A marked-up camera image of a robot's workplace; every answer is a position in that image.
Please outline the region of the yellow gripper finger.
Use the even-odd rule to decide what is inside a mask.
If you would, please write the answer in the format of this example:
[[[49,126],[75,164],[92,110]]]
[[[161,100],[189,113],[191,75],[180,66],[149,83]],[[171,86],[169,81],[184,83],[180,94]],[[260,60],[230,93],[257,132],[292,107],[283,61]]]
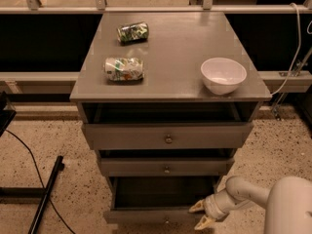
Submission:
[[[195,230],[204,230],[204,229],[210,227],[214,222],[215,222],[214,218],[212,218],[210,216],[203,215],[202,218],[199,220],[199,222],[195,225],[194,229]]]
[[[189,208],[189,212],[190,213],[197,213],[197,212],[201,212],[205,209],[204,207],[204,199],[199,200],[198,202],[196,202],[193,206],[191,206]]]

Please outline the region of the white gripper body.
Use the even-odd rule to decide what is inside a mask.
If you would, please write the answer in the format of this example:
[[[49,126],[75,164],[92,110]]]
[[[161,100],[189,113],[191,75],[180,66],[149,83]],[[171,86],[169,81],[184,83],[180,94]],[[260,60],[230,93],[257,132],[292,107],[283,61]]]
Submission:
[[[227,192],[217,192],[204,199],[205,216],[221,220],[229,215],[231,200]]]

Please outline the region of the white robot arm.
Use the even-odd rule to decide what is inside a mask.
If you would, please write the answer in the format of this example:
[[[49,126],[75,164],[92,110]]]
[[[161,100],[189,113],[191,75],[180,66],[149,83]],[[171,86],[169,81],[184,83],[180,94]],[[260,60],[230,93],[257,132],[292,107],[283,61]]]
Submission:
[[[199,200],[189,211],[204,213],[194,227],[203,230],[253,205],[265,209],[264,234],[312,234],[312,182],[297,176],[264,188],[235,175],[226,180],[224,189]]]

